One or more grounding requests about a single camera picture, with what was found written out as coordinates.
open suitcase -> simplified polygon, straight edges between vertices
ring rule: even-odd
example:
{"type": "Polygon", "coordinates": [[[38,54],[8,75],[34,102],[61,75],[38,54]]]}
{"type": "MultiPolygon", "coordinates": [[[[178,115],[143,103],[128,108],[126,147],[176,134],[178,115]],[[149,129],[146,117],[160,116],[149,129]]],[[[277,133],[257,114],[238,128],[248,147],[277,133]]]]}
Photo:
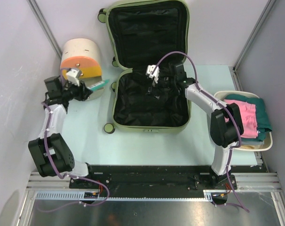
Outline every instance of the open suitcase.
{"type": "Polygon", "coordinates": [[[98,19],[107,25],[115,54],[112,64],[124,69],[112,84],[114,125],[106,124],[106,132],[112,133],[117,127],[177,133],[187,126],[191,103],[168,85],[173,81],[169,63],[184,62],[185,57],[174,54],[160,64],[159,81],[167,84],[163,88],[152,87],[146,69],[169,52],[187,53],[189,17],[188,7],[181,0],[123,0],[100,10],[98,19]]]}

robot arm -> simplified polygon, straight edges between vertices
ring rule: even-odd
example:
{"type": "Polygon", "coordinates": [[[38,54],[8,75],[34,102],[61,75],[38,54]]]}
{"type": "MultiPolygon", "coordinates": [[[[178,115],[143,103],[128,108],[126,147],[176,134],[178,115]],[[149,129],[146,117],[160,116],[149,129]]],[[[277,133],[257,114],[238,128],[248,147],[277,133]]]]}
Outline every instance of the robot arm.
{"type": "Polygon", "coordinates": [[[92,94],[84,82],[79,81],[79,69],[70,69],[67,73],[67,83],[62,86],[59,77],[44,80],[47,87],[45,119],[39,138],[29,142],[28,147],[37,170],[42,177],[56,176],[49,161],[47,150],[52,156],[54,164],[60,174],[69,174],[77,177],[88,175],[88,166],[74,160],[71,150],[62,138],[62,127],[67,115],[69,101],[76,99],[85,101],[92,94]]]}
{"type": "MultiPolygon", "coordinates": [[[[154,65],[149,65],[146,73],[149,78],[153,79],[153,86],[157,84],[159,77],[158,68],[152,73],[154,68],[154,65]]],[[[228,105],[215,98],[197,84],[195,79],[187,78],[183,63],[170,65],[170,71],[176,76],[176,86],[179,93],[197,104],[210,117],[210,135],[215,143],[214,161],[211,169],[216,182],[219,182],[226,178],[226,165],[230,148],[238,141],[236,128],[230,120],[225,121],[225,118],[229,116],[222,106],[226,107],[232,114],[240,134],[243,134],[244,129],[239,107],[236,104],[228,105]]]]}

white table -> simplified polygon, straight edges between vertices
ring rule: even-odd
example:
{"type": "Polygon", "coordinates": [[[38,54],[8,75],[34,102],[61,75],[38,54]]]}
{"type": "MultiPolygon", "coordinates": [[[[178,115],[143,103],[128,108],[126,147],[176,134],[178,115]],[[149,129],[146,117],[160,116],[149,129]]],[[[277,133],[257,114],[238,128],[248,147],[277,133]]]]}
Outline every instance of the white table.
{"type": "MultiPolygon", "coordinates": [[[[189,77],[193,69],[186,65],[189,77]]],[[[197,66],[198,80],[210,93],[234,90],[225,65],[197,66]]],[[[103,68],[103,79],[116,81],[119,68],[103,68]]],[[[63,137],[78,161],[97,165],[211,165],[214,144],[210,140],[207,115],[192,103],[191,120],[179,134],[103,131],[112,122],[113,92],[107,85],[103,95],[86,102],[71,101],[63,125],[63,137]]],[[[253,152],[234,151],[232,165],[256,165],[253,152]]]]}

wall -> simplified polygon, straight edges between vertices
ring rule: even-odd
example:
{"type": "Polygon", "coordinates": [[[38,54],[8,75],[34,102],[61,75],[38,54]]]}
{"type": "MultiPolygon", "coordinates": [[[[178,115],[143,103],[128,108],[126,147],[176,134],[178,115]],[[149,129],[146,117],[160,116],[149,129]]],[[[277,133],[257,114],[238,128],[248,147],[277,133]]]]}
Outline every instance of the wall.
{"type": "Polygon", "coordinates": [[[43,123],[43,80],[58,68],[28,3],[0,0],[0,226],[13,221],[35,168],[27,144],[43,123]]]}
{"type": "Polygon", "coordinates": [[[245,91],[265,99],[273,147],[264,156],[285,192],[285,0],[275,6],[238,73],[245,91]]]}
{"type": "MultiPolygon", "coordinates": [[[[186,0],[190,9],[189,55],[198,65],[233,66],[268,0],[186,0]]],[[[115,0],[37,0],[59,46],[89,38],[101,48],[107,64],[113,52],[101,8],[115,0]]]]}

teal shirt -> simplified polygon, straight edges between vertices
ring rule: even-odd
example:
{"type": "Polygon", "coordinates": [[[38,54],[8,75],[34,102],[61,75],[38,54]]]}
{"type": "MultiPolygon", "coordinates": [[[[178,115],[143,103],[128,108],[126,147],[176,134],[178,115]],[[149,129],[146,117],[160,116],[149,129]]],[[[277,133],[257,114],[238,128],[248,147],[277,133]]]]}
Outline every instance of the teal shirt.
{"type": "Polygon", "coordinates": [[[272,131],[269,117],[266,113],[264,100],[261,98],[248,98],[239,94],[229,94],[225,97],[227,100],[239,100],[255,105],[255,115],[257,121],[257,130],[259,132],[257,138],[242,138],[244,141],[263,141],[266,138],[266,133],[272,131]]]}

